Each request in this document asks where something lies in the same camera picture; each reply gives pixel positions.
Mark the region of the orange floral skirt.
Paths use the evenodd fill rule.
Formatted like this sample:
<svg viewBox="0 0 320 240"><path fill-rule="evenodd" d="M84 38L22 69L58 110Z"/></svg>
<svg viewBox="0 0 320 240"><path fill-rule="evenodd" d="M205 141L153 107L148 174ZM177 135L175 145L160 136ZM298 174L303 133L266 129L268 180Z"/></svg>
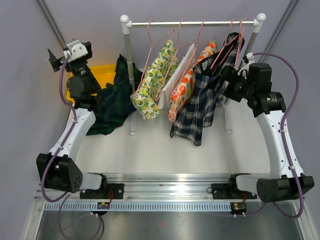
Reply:
<svg viewBox="0 0 320 240"><path fill-rule="evenodd" d="M195 80L193 79L193 67L206 57L212 56L217 51L218 50L216 41L211 40L202 50L197 60L194 63L190 64L190 66L188 67L188 71L185 72L184 76L179 78L179 82L170 96L168 119L171 122L174 122L176 120L179 110L188 103L190 97L193 94L195 87Z"/></svg>

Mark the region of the navy white plaid skirt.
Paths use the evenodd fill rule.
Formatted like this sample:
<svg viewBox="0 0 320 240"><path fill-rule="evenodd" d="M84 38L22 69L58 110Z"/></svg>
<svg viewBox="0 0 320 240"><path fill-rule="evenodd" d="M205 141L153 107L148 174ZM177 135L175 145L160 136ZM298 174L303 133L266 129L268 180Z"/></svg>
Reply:
<svg viewBox="0 0 320 240"><path fill-rule="evenodd" d="M202 144L203 128L212 126L216 106L223 99L224 82L220 80L223 68L235 66L239 33L226 37L226 46L219 52L201 60L193 67L194 90L187 104L172 123L170 137L190 140L194 146Z"/></svg>

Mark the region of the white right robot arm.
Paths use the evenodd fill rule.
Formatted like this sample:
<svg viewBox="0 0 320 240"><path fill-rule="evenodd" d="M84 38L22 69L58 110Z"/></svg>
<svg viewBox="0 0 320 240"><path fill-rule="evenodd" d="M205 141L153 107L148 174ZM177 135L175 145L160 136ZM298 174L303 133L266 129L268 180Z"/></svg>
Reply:
<svg viewBox="0 0 320 240"><path fill-rule="evenodd" d="M241 72L226 66L221 74L221 80L228 82L224 96L236 102L247 101L262 130L270 161L269 178L249 173L231 175L233 182L226 190L232 198L248 192L264 203L297 200L315 185L296 158L285 120L289 110L283 95L271 90L271 76L272 68L267 63L248 64L248 69Z"/></svg>

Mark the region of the dark green plaid skirt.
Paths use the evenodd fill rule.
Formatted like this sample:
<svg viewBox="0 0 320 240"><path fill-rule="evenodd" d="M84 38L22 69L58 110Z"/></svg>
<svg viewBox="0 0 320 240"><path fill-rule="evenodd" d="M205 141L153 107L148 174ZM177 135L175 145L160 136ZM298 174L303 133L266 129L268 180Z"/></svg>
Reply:
<svg viewBox="0 0 320 240"><path fill-rule="evenodd" d="M130 96L132 86L129 80L127 59L119 55L113 84L107 83L97 98L96 120L86 133L92 135L109 135L121 127L127 117L136 111Z"/></svg>

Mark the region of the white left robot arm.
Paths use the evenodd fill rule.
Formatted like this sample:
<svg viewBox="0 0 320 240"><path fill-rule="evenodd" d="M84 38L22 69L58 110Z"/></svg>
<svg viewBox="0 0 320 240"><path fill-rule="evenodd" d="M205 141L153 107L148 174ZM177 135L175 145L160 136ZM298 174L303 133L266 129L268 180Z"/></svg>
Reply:
<svg viewBox="0 0 320 240"><path fill-rule="evenodd" d="M47 154L36 159L41 189L65 193L85 191L102 199L107 196L107 178L101 173L83 173L75 163L78 150L91 126L96 121L97 97L101 86L88 67L92 57L92 45L73 40L63 49L63 57L49 53L49 62L55 72L60 72L59 87L63 86L64 72L72 73L66 88L74 102L60 95L62 102L70 107L72 118L57 143Z"/></svg>

